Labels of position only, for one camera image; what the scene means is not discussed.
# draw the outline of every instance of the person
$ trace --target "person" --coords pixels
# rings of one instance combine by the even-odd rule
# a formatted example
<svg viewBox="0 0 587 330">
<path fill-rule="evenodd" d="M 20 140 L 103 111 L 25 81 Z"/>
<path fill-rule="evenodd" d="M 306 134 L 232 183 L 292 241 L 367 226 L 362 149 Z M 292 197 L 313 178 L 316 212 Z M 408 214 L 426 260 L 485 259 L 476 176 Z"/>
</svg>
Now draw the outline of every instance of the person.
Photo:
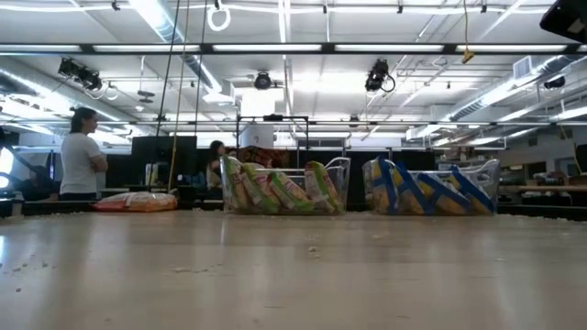
<svg viewBox="0 0 587 330">
<path fill-rule="evenodd" d="M 106 172 L 108 163 L 95 141 L 88 137 L 98 128 L 97 113 L 89 108 L 75 110 L 72 130 L 61 144 L 62 201 L 91 201 L 96 198 L 96 173 Z"/>
<path fill-rule="evenodd" d="M 205 180 L 210 192 L 222 190 L 222 175 L 220 173 L 220 156 L 226 152 L 222 141 L 212 141 L 210 143 L 210 159 L 205 169 Z"/>
</svg>

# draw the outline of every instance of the snack bag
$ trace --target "snack bag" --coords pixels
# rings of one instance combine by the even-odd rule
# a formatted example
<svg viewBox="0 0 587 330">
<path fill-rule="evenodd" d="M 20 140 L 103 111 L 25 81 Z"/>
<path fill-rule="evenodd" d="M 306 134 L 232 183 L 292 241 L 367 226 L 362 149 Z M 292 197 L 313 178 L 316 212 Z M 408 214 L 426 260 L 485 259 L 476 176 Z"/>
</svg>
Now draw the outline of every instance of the snack bag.
<svg viewBox="0 0 587 330">
<path fill-rule="evenodd" d="M 224 182 L 225 200 L 228 199 L 230 207 L 234 210 L 248 210 L 249 197 L 240 175 L 240 165 L 226 155 L 222 156 L 222 164 L 224 166 L 223 175 L 227 178 Z"/>
<path fill-rule="evenodd" d="M 242 181 L 252 203 L 263 212 L 275 214 L 279 211 L 279 200 L 271 192 L 267 183 L 267 174 L 257 171 L 261 165 L 242 164 Z"/>
<path fill-rule="evenodd" d="M 418 186 L 428 203 L 442 213 L 465 215 L 471 209 L 471 203 L 465 196 L 455 190 L 450 183 L 444 183 L 436 175 L 419 173 Z"/>
<path fill-rule="evenodd" d="M 124 192 L 107 197 L 93 205 L 103 212 L 158 212 L 175 210 L 175 196 L 159 192 Z"/>
<path fill-rule="evenodd" d="M 312 211 L 314 205 L 300 188 L 283 172 L 278 170 L 269 174 L 269 186 L 285 208 L 293 211 Z"/>
<path fill-rule="evenodd" d="M 373 208 L 373 163 L 375 160 L 369 160 L 363 165 L 363 186 L 365 188 L 365 202 L 370 208 Z"/>
<path fill-rule="evenodd" d="M 344 205 L 338 198 L 338 192 L 328 176 L 324 165 L 317 161 L 305 164 L 305 189 L 316 208 L 329 213 L 344 212 Z"/>
<path fill-rule="evenodd" d="M 483 188 L 463 175 L 459 168 L 452 167 L 451 170 L 452 174 L 450 174 L 449 180 L 463 196 L 469 199 L 471 210 L 481 215 L 492 215 L 495 212 L 495 204 Z"/>
<path fill-rule="evenodd" d="M 378 157 L 371 167 L 373 210 L 380 214 L 395 215 L 399 209 L 397 189 L 393 185 L 390 164 Z"/>
<path fill-rule="evenodd" d="M 412 174 L 395 167 L 392 169 L 393 185 L 397 188 L 400 212 L 412 215 L 430 215 L 434 209 L 426 202 L 424 194 L 415 184 Z"/>
</svg>

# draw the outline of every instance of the cable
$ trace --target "cable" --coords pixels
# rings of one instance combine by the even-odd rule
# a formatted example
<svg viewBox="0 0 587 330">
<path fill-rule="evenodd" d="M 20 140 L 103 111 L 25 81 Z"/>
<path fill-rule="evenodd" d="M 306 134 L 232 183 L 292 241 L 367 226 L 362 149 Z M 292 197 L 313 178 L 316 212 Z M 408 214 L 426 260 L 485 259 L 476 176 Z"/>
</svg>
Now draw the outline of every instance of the cable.
<svg viewBox="0 0 587 330">
<path fill-rule="evenodd" d="M 191 0 L 187 0 L 187 6 L 189 7 Z M 187 40 L 187 33 L 188 27 L 190 26 L 190 11 L 185 11 L 185 31 L 183 35 Z M 182 59 L 185 56 L 185 42 L 183 43 L 183 51 L 182 51 Z M 177 97 L 177 111 L 175 112 L 175 129 L 173 131 L 173 148 L 172 148 L 172 165 L 169 168 L 169 180 L 167 181 L 167 192 L 172 189 L 172 182 L 173 182 L 173 169 L 175 168 L 175 153 L 177 152 L 177 127 L 179 126 L 180 122 L 180 107 L 182 104 L 182 90 L 183 90 L 183 71 L 185 69 L 185 64 L 182 62 L 182 72 L 180 74 L 180 90 L 178 92 L 179 96 Z"/>
<path fill-rule="evenodd" d="M 467 64 L 475 54 L 469 50 L 469 11 L 467 10 L 467 0 L 462 0 L 462 6 L 465 9 L 465 55 L 462 58 L 462 63 Z"/>
<path fill-rule="evenodd" d="M 208 7 L 208 0 L 205 0 L 205 6 Z M 205 36 L 205 21 L 207 19 L 207 11 L 204 11 L 204 19 L 202 20 L 202 37 L 201 40 L 204 42 Z M 198 77 L 202 76 L 202 64 L 204 63 L 204 55 L 200 56 L 200 61 L 198 62 Z M 196 136 L 196 148 L 197 148 L 197 131 L 198 131 L 198 112 L 200 111 L 200 84 L 202 79 L 198 78 L 198 84 L 196 85 L 196 96 L 195 96 L 195 120 L 194 120 L 194 135 Z"/>
<path fill-rule="evenodd" d="M 167 69 L 165 71 L 165 80 L 163 82 L 163 94 L 161 95 L 161 107 L 159 109 L 159 116 L 157 117 L 157 130 L 155 133 L 155 143 L 153 146 L 153 153 L 150 158 L 150 171 L 149 171 L 149 182 L 147 183 L 147 189 L 150 192 L 151 183 L 153 181 L 153 167 L 155 165 L 155 156 L 157 155 L 157 140 L 159 139 L 159 133 L 161 132 L 161 121 L 163 119 L 163 105 L 165 105 L 165 94 L 167 92 L 167 83 L 169 81 L 169 71 L 172 67 L 172 56 L 173 46 L 175 44 L 175 35 L 177 34 L 177 21 L 180 16 L 180 1 L 177 0 L 177 9 L 175 10 L 175 21 L 173 22 L 173 33 L 172 33 L 172 44 L 169 47 L 169 56 L 167 58 Z"/>
</svg>

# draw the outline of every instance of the metal frame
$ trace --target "metal frame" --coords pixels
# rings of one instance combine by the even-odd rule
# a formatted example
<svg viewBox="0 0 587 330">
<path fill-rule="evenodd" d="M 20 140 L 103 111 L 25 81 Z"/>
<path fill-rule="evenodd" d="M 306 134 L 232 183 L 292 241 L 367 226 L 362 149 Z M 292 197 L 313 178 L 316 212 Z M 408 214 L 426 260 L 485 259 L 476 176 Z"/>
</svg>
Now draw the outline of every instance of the metal frame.
<svg viewBox="0 0 587 330">
<path fill-rule="evenodd" d="M 275 125 L 275 126 L 299 126 L 295 122 L 275 122 L 275 121 L 255 121 L 253 118 L 262 119 L 261 116 L 240 116 L 237 120 L 206 120 L 198 121 L 198 126 L 222 126 L 237 124 L 237 133 L 239 130 L 238 125 L 240 123 L 255 123 L 257 125 Z M 503 122 L 468 122 L 468 121 L 401 121 L 401 120 L 383 120 L 383 121 L 348 121 L 348 120 L 320 120 L 314 121 L 309 120 L 308 116 L 284 116 L 283 119 L 297 118 L 303 119 L 306 123 L 306 129 L 309 131 L 310 126 L 384 126 L 384 127 L 405 127 L 405 126 L 424 126 L 424 125 L 450 125 L 458 127 L 467 126 L 479 126 L 479 127 L 587 127 L 587 121 L 559 121 L 559 122 L 516 122 L 516 121 L 503 121 Z M 69 121 L 65 120 L 13 120 L 10 124 L 18 125 L 64 125 L 68 126 Z M 101 121 L 99 125 L 135 125 L 135 126 L 146 126 L 154 125 L 157 122 L 153 121 Z M 179 121 L 179 126 L 192 126 L 195 125 L 195 121 Z M 174 121 L 161 122 L 162 126 L 175 126 Z"/>
<path fill-rule="evenodd" d="M 281 49 L 240 49 L 240 50 L 218 50 L 215 46 L 259 46 L 259 47 L 279 47 L 279 46 L 303 46 L 313 45 L 319 46 L 315 49 L 304 50 L 281 50 Z M 378 46 L 395 46 L 396 49 L 364 49 L 364 50 L 343 50 L 337 49 L 337 46 L 346 45 L 360 45 L 366 47 Z M 51 49 L 51 47 L 59 46 L 79 46 L 77 50 L 58 50 Z M 96 51 L 96 46 L 114 46 L 123 49 L 124 47 L 153 47 L 159 48 L 150 50 L 107 50 Z M 161 46 L 170 46 L 169 49 L 161 49 Z M 141 44 L 121 44 L 121 43 L 0 43 L 0 55 L 92 55 L 92 56 L 138 56 L 138 55 L 247 55 L 247 54 L 339 54 L 339 55 L 372 55 L 372 54 L 390 54 L 390 55 L 463 55 L 464 51 L 458 50 L 458 46 L 463 46 L 463 43 L 418 43 L 418 42 L 396 42 L 396 43 L 333 43 L 333 42 L 315 42 L 315 43 L 186 43 L 188 48 L 194 50 L 187 50 L 183 52 L 183 44 L 176 44 L 175 49 L 172 49 L 169 44 L 162 43 L 141 43 Z M 441 50 L 426 49 L 426 46 L 442 46 Z M 578 43 L 557 43 L 557 44 L 542 44 L 542 43 L 471 43 L 469 47 L 475 49 L 478 46 L 483 47 L 519 47 L 517 49 L 499 50 L 499 49 L 480 49 L 475 50 L 475 55 L 587 55 L 587 49 Z M 524 50 L 524 46 L 561 46 L 561 50 Z"/>
</svg>

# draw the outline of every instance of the window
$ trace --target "window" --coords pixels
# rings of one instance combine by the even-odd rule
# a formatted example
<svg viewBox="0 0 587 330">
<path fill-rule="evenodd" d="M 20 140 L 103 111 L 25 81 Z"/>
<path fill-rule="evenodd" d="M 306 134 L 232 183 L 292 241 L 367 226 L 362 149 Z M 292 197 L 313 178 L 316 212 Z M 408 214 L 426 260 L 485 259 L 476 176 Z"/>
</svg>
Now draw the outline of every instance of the window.
<svg viewBox="0 0 587 330">
<path fill-rule="evenodd" d="M 0 172 L 10 174 L 12 171 L 12 163 L 15 157 L 12 153 L 5 148 L 0 151 Z M 0 189 L 4 189 L 8 186 L 9 181 L 5 177 L 0 177 Z"/>
</svg>

